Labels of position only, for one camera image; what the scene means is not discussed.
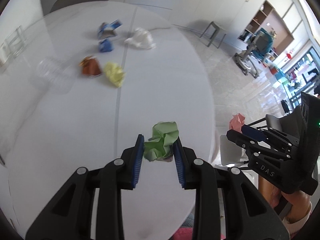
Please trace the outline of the grey chair with black legs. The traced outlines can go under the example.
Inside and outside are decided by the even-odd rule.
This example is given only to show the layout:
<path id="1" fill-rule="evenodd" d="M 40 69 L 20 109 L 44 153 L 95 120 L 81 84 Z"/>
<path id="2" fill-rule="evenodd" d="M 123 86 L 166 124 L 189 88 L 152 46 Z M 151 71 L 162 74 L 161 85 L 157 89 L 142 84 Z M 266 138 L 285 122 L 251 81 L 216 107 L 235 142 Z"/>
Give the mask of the grey chair with black legs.
<path id="1" fill-rule="evenodd" d="M 264 118 L 252 122 L 248 125 L 254 126 L 264 121 L 266 122 L 267 128 L 277 129 L 296 138 L 300 137 L 297 120 L 293 113 L 283 116 L 281 118 L 267 114 Z"/>

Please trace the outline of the small blue crumpled wrapper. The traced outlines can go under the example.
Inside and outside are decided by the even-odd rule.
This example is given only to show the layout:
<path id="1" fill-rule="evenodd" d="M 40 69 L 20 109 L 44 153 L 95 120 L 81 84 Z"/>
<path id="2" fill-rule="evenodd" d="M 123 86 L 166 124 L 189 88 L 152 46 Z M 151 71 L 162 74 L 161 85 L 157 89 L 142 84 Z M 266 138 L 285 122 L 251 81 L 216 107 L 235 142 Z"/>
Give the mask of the small blue crumpled wrapper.
<path id="1" fill-rule="evenodd" d="M 112 42 L 106 38 L 104 40 L 101 40 L 98 44 L 98 49 L 101 53 L 111 52 L 114 50 L 114 46 Z"/>

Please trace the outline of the clear crushed plastic bottle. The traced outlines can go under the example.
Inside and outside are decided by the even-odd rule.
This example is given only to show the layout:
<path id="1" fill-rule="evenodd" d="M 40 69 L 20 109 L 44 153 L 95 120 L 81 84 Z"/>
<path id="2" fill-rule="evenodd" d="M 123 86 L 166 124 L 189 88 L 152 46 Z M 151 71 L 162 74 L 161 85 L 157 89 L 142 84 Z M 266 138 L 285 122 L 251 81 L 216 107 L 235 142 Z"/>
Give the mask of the clear crushed plastic bottle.
<path id="1" fill-rule="evenodd" d="M 49 91 L 57 94 L 68 93 L 76 78 L 72 66 L 53 57 L 45 57 L 35 69 L 36 80 Z"/>

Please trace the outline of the crumpled white tissue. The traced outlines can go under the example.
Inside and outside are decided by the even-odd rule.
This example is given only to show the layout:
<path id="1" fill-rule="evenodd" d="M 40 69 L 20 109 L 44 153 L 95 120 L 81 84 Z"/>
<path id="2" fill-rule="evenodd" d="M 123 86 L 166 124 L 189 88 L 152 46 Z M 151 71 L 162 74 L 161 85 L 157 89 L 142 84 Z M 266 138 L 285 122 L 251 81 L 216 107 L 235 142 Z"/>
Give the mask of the crumpled white tissue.
<path id="1" fill-rule="evenodd" d="M 151 33 L 144 28 L 136 28 L 132 37 L 127 38 L 124 43 L 144 50 L 156 48 Z"/>

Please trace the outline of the grey metal stool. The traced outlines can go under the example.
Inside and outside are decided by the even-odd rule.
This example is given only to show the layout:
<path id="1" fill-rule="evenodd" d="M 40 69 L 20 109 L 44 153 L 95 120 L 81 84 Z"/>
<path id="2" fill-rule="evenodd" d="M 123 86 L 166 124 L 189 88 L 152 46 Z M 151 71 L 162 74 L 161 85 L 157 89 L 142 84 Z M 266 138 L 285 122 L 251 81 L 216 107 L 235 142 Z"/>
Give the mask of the grey metal stool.
<path id="1" fill-rule="evenodd" d="M 204 30 L 204 32 L 201 34 L 200 38 L 203 37 L 203 35 L 207 32 L 207 30 L 213 27 L 214 28 L 214 32 L 212 33 L 212 35 L 210 36 L 209 39 L 209 43 L 207 44 L 207 47 L 210 47 L 210 45 L 213 43 L 213 41 L 216 39 L 216 37 L 220 34 L 222 34 L 222 38 L 220 40 L 219 45 L 217 46 L 217 49 L 220 48 L 221 44 L 223 43 L 228 31 L 222 27 L 222 25 L 215 23 L 214 21 L 210 22 L 210 24 L 208 24 L 208 26 L 206 27 L 206 29 Z"/>

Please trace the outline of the pink white trash bin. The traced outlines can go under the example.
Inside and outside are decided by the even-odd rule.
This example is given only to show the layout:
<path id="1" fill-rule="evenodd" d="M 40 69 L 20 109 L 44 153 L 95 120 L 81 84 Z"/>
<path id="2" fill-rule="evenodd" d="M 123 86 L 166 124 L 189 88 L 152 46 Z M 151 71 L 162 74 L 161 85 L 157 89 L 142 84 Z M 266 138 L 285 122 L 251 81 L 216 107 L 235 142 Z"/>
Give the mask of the pink white trash bin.
<path id="1" fill-rule="evenodd" d="M 215 146 L 211 163 L 215 166 L 241 166 L 248 161 L 245 150 L 226 137 L 228 128 L 217 127 L 215 130 Z"/>

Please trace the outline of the pink paper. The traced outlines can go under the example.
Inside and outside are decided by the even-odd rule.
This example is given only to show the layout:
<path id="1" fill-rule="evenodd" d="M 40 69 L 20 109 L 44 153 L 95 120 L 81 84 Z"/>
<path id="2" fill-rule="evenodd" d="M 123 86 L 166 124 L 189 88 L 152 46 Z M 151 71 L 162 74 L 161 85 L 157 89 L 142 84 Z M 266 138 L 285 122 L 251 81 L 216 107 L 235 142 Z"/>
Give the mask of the pink paper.
<path id="1" fill-rule="evenodd" d="M 238 113 L 233 115 L 232 119 L 229 122 L 229 129 L 235 130 L 239 133 L 242 133 L 241 128 L 245 124 L 245 116 Z"/>

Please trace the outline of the blue white crushed carton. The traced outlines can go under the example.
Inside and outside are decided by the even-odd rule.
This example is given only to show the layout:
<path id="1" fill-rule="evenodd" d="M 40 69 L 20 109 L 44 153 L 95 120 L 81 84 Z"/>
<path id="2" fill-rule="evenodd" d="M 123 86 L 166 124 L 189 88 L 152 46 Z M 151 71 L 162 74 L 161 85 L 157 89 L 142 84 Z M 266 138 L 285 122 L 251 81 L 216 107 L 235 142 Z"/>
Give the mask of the blue white crushed carton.
<path id="1" fill-rule="evenodd" d="M 123 24 L 120 20 L 115 20 L 112 23 L 103 22 L 98 28 L 98 39 L 103 40 L 106 38 L 116 37 L 116 29 L 122 25 Z"/>

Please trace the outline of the crumpled yellow paper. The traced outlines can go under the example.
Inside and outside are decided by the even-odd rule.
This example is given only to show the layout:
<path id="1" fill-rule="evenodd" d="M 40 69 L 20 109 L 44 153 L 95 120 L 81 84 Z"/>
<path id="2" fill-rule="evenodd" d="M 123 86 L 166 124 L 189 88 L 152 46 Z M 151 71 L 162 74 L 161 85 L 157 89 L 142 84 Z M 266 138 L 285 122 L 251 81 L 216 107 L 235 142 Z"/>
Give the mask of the crumpled yellow paper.
<path id="1" fill-rule="evenodd" d="M 121 65 L 115 62 L 108 62 L 104 66 L 104 74 L 108 80 L 116 87 L 120 88 L 125 80 L 126 73 Z"/>

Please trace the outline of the grey blue exercise machine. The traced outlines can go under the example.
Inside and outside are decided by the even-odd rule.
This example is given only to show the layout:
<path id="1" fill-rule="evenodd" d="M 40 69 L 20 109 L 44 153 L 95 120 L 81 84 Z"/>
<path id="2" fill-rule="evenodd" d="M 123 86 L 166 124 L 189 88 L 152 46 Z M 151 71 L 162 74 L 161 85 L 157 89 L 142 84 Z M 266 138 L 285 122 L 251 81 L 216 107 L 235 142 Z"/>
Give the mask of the grey blue exercise machine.
<path id="1" fill-rule="evenodd" d="M 244 75 L 251 74 L 255 79 L 259 77 L 259 71 L 253 59 L 263 62 L 270 55 L 276 36 L 277 33 L 273 28 L 271 31 L 261 28 L 249 39 L 246 50 L 234 54 L 234 61 Z"/>

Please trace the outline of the clear glass cup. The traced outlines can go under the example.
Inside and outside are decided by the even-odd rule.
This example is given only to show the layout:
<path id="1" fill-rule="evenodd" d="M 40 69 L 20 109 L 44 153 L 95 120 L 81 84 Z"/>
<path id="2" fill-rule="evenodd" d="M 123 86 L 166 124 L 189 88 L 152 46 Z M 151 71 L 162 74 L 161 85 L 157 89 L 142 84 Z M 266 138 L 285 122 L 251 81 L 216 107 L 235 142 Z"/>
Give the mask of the clear glass cup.
<path id="1" fill-rule="evenodd" d="M 22 26 L 13 31 L 1 44 L 1 64 L 16 58 L 25 48 L 26 38 Z"/>

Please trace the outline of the green paper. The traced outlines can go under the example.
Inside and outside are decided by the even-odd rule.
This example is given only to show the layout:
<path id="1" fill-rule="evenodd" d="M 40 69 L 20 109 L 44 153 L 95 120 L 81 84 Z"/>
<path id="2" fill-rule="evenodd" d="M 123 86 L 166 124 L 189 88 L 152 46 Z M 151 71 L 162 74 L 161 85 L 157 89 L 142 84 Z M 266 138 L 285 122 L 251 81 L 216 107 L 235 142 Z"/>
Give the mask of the green paper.
<path id="1" fill-rule="evenodd" d="M 179 137 L 176 122 L 159 122 L 152 127 L 152 137 L 144 142 L 143 157 L 152 161 L 171 161 L 172 146 Z"/>

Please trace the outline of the brown foil snack wrapper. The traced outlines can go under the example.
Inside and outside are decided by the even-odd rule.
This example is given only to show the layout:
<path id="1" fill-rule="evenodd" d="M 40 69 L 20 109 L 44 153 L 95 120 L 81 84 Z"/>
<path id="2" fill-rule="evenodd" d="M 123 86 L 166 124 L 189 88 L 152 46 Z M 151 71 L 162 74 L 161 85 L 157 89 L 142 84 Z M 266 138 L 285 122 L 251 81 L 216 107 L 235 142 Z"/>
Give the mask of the brown foil snack wrapper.
<path id="1" fill-rule="evenodd" d="M 85 57 L 80 63 L 81 74 L 88 77 L 96 77 L 102 74 L 100 64 L 93 55 Z"/>

